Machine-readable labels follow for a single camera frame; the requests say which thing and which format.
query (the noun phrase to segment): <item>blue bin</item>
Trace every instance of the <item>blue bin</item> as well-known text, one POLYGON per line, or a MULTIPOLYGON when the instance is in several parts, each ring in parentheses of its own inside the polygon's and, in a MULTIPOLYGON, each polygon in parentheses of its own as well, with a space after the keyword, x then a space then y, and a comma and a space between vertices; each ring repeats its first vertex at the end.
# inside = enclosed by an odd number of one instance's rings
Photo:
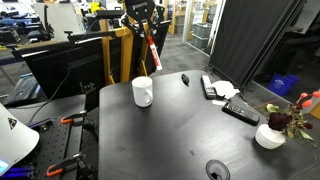
POLYGON ((274 74, 269 83, 268 89, 278 94, 279 96, 283 96, 288 93, 290 88, 298 81, 299 78, 294 75, 289 74, 285 77, 282 77, 278 74, 274 74))

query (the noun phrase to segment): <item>black curtain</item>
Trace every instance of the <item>black curtain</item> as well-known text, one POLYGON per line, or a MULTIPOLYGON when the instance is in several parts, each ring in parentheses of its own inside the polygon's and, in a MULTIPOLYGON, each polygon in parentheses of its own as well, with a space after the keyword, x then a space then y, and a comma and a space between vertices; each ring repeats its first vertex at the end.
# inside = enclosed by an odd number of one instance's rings
POLYGON ((209 64, 244 87, 305 0, 227 0, 209 64))

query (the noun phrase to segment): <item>table surface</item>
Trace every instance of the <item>table surface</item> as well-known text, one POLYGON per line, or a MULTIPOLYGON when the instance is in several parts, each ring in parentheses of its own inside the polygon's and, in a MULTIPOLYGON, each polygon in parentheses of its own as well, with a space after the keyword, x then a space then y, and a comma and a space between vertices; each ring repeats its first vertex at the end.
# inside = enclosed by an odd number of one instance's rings
MULTIPOLYGON (((54 121, 59 121, 62 117, 79 113, 80 111, 83 111, 85 108, 85 100, 86 100, 85 95, 78 95, 78 96, 72 96, 72 97, 53 100, 47 105, 45 105, 36 114, 32 122, 41 121, 49 117, 51 117, 54 121)), ((28 106, 29 107, 36 106, 39 104, 42 104, 42 103, 32 104, 28 106)), ((38 108, 31 108, 31 109, 12 108, 8 110, 17 119, 19 119, 20 122, 27 124, 37 109, 38 108)), ((72 126, 69 134, 68 147, 65 153, 65 157, 70 157, 71 155, 74 155, 80 151, 81 136, 82 136, 82 126, 72 126)), ((76 179, 76 177, 77 177, 77 172, 70 171, 68 173, 65 173, 62 177, 60 177, 60 179, 70 180, 70 179, 76 179)), ((55 176, 50 179, 59 179, 59 176, 55 176)))
MULTIPOLYGON (((262 148, 254 139, 258 126, 205 99, 202 74, 152 78, 154 99, 147 108, 135 105, 131 82, 100 91, 99 179, 209 179, 205 167, 211 159, 224 162, 231 179, 288 179, 318 163, 293 140, 262 148)), ((232 102, 246 106, 238 97, 232 102)), ((261 115, 259 125, 266 122, 261 115)))

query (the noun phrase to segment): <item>desk lamp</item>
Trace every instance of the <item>desk lamp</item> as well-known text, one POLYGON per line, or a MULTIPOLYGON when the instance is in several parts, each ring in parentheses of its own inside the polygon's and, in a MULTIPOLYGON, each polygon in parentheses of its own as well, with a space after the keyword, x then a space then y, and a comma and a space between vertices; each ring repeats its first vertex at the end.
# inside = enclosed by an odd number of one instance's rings
POLYGON ((37 145, 39 133, 15 118, 0 103, 0 176, 37 145))

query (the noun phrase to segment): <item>office chair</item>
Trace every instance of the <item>office chair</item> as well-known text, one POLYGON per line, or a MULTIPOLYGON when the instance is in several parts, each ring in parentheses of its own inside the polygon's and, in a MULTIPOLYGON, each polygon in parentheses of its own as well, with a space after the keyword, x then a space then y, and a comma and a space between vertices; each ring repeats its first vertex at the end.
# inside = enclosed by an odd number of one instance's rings
POLYGON ((43 28, 43 26, 42 26, 42 29, 31 31, 27 36, 28 39, 30 39, 30 40, 36 39, 35 41, 32 41, 32 42, 50 41, 51 38, 54 37, 54 34, 53 34, 54 30, 51 27, 51 25, 48 23, 47 8, 48 8, 48 6, 44 5, 44 25, 45 25, 45 28, 43 28))

